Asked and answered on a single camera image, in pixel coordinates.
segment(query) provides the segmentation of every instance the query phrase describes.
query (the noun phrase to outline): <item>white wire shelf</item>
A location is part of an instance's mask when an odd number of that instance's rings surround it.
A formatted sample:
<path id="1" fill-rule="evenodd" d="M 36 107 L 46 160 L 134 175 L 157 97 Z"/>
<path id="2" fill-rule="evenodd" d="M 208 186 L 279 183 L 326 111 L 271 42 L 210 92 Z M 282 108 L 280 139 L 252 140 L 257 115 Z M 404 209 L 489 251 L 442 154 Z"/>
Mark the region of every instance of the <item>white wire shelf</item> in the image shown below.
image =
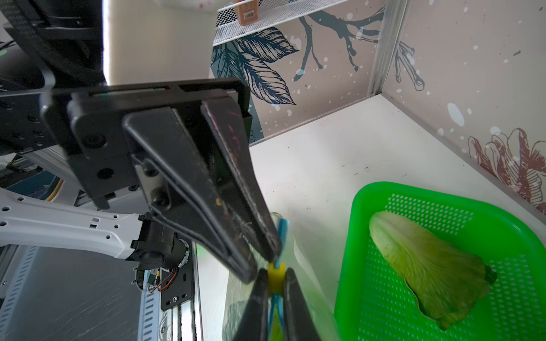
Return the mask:
<path id="1" fill-rule="evenodd" d="M 259 20 L 241 26 L 235 15 L 236 6 L 229 3 L 218 10 L 214 46 L 244 37 L 265 28 L 299 18 L 347 0 L 256 0 Z"/>

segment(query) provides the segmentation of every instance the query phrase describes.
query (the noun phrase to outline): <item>bolt hole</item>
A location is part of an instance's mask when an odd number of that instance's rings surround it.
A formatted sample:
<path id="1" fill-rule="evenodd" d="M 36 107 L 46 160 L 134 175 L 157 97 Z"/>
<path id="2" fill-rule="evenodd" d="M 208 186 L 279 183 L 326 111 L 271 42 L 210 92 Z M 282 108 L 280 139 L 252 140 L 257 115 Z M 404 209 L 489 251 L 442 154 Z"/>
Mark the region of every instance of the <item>bolt hole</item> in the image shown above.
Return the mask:
<path id="1" fill-rule="evenodd" d="M 106 137 L 101 134 L 86 135 L 81 140 L 81 143 L 87 148 L 96 149 L 101 148 L 106 144 Z"/>
<path id="2" fill-rule="evenodd" d="M 32 134 L 36 135 L 36 137 L 44 137 L 44 133 L 42 133 L 39 129 L 33 130 Z"/>
<path id="3" fill-rule="evenodd" d="M 102 168 L 97 172 L 97 177 L 101 180 L 108 180 L 114 175 L 114 171 L 111 168 Z"/>
<path id="4" fill-rule="evenodd" d="M 18 139 L 18 140 L 24 140 L 25 139 L 25 137 L 23 135 L 21 135 L 21 133 L 13 133 L 12 136 L 13 136 L 14 139 Z"/>
<path id="5" fill-rule="evenodd" d="M 144 174 L 145 174 L 147 177 L 153 178 L 153 177 L 155 177 L 156 175 L 158 175 L 159 172 L 158 172 L 156 169 L 154 169 L 154 168 L 149 168 L 149 169 L 144 170 Z"/>
<path id="6" fill-rule="evenodd" d="M 11 104 L 3 100 L 0 100 L 0 106 L 4 109 L 8 109 L 8 110 L 11 109 Z"/>
<path id="7" fill-rule="evenodd" d="M 104 196 L 104 198 L 105 198 L 106 200 L 111 200 L 111 199 L 113 199 L 113 198 L 116 198 L 116 193 L 110 192 L 110 193 L 106 194 L 106 195 Z"/>

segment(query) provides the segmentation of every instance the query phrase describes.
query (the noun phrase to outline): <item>red wire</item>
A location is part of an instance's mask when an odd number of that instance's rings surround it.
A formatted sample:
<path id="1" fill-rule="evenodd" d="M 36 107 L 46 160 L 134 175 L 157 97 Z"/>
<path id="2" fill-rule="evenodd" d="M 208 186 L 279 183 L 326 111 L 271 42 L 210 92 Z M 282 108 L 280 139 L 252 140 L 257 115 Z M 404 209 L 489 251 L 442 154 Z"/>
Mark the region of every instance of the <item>red wire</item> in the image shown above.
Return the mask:
<path id="1" fill-rule="evenodd" d="M 174 273 L 174 271 L 171 271 L 171 272 L 169 273 L 169 275 L 168 275 L 167 277 L 165 277 L 165 279 L 164 279 L 161 283 L 159 283 L 158 285 L 156 285 L 156 286 L 153 288 L 152 291 L 150 291 L 150 288 L 148 288 L 148 292 L 152 293 L 152 292 L 156 291 L 156 289 L 159 290 L 159 291 L 163 291 L 164 289 L 159 289 L 159 287 L 160 287 L 163 283 L 165 283 L 165 281 L 166 281 L 167 279 L 169 279 L 169 277 L 170 277 L 173 273 Z"/>
<path id="2" fill-rule="evenodd" d="M 178 270 L 174 273 L 174 276 L 171 277 L 171 280 L 169 281 L 169 283 L 167 283 L 167 285 L 166 285 L 165 287 L 163 287 L 163 288 L 158 288 L 157 290 L 163 291 L 163 290 L 165 290 L 166 288 L 168 288 L 169 285 L 171 284 L 171 282 L 173 281 L 173 279 L 176 277 L 177 274 L 178 274 Z"/>

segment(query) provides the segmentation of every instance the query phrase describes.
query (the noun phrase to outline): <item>lettuce leaf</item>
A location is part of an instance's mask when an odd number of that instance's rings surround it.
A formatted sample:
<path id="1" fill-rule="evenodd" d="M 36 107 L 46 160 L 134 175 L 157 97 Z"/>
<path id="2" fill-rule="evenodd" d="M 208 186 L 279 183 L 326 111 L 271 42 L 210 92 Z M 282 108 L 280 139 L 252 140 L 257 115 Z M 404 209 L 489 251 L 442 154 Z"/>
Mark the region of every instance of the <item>lettuce leaf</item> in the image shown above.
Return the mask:
<path id="1" fill-rule="evenodd" d="M 421 313 L 435 320 L 441 330 L 465 319 L 497 279 L 480 257 L 395 213 L 375 213 L 370 235 L 413 293 Z"/>

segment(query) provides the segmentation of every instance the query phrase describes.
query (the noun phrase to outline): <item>green basket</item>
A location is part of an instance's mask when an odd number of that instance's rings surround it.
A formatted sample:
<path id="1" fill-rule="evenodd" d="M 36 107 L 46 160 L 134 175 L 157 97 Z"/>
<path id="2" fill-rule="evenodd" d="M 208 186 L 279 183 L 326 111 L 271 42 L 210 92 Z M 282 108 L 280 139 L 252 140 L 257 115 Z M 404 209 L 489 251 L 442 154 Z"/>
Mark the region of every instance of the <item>green basket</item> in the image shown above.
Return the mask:
<path id="1" fill-rule="evenodd" d="M 370 237 L 370 218 L 391 211 L 479 255 L 498 274 L 491 294 L 462 322 L 441 331 L 421 315 Z M 476 200 L 391 182 L 361 189 L 351 222 L 335 318 L 341 339 L 546 340 L 546 249 L 519 219 Z"/>

